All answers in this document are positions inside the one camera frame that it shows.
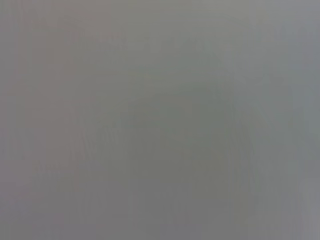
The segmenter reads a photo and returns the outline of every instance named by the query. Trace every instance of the blurry background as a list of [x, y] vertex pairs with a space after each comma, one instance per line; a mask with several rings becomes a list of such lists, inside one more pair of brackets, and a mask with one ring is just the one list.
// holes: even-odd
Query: blurry background
[[318, 239], [319, 9], [2, 0], [1, 239]]

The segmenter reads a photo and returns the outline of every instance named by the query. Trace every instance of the gray wall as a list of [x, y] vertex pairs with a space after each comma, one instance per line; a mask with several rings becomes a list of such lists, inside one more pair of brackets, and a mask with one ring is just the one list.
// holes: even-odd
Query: gray wall
[[319, 239], [319, 7], [2, 0], [0, 238]]

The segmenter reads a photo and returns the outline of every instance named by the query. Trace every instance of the plain gray backdrop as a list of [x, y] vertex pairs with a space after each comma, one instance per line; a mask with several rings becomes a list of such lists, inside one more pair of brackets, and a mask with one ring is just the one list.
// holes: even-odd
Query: plain gray backdrop
[[315, 0], [2, 0], [2, 240], [319, 239]]

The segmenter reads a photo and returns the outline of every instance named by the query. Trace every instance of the gray surface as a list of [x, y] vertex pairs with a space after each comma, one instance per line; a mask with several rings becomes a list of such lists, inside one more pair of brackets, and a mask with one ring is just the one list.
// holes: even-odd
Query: gray surface
[[0, 3], [0, 239], [319, 239], [319, 4]]

